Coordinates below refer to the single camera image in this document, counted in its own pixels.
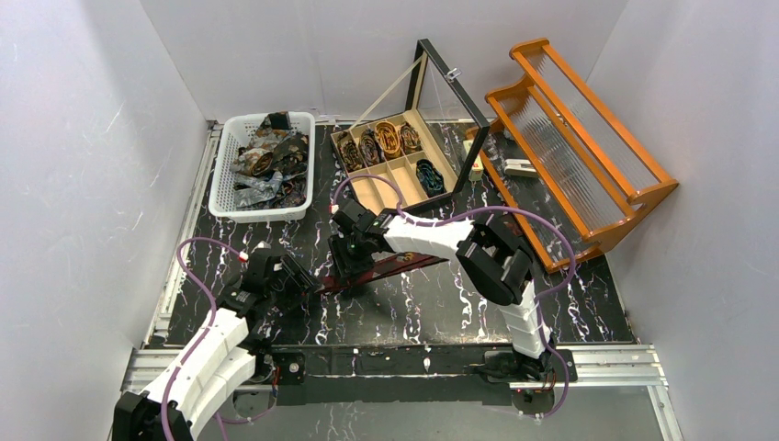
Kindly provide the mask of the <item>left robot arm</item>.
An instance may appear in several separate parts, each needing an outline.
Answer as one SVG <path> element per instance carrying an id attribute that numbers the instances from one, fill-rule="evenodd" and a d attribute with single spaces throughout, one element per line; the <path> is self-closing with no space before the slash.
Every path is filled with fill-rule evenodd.
<path id="1" fill-rule="evenodd" d="M 244 263 L 238 280 L 214 295 L 184 262 L 206 294 L 209 312 L 173 361 L 139 392 L 125 391 L 114 412 L 113 440 L 196 440 L 235 390 L 254 376 L 270 343 L 257 330 L 272 300 L 298 306 L 320 286 L 292 255 L 267 245 L 251 253 L 225 250 Z"/>

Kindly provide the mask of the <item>blue green tie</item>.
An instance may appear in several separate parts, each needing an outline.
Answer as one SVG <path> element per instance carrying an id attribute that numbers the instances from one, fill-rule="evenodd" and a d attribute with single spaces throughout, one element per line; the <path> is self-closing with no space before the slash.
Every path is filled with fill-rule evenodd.
<path id="1" fill-rule="evenodd" d="M 427 197 L 433 198 L 446 193 L 444 178 L 430 160 L 418 160 L 415 174 Z"/>

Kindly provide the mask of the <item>red patterned tie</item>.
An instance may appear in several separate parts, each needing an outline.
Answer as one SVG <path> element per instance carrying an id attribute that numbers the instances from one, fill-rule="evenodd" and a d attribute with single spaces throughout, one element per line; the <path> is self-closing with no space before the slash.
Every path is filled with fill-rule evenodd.
<path id="1" fill-rule="evenodd" d="M 347 271 L 344 266 L 333 265 L 333 272 L 322 279 L 317 294 L 329 294 L 366 285 L 369 282 L 410 272 L 428 266 L 446 263 L 447 259 L 420 253 L 399 253 L 372 262 L 364 271 Z"/>

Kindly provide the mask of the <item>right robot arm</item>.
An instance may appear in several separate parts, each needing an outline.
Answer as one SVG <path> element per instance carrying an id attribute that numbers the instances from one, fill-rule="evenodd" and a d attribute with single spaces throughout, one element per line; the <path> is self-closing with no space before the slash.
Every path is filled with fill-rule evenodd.
<path id="1" fill-rule="evenodd" d="M 462 277 L 496 305 L 511 336 L 509 352 L 493 352 L 474 371 L 491 381 L 545 381 L 553 373 L 551 332 L 538 316 L 531 266 L 524 240 L 496 214 L 446 225 L 379 214 L 348 199 L 331 206 L 338 233 L 328 240 L 334 274 L 329 290 L 364 285 L 414 269 L 456 264 Z"/>

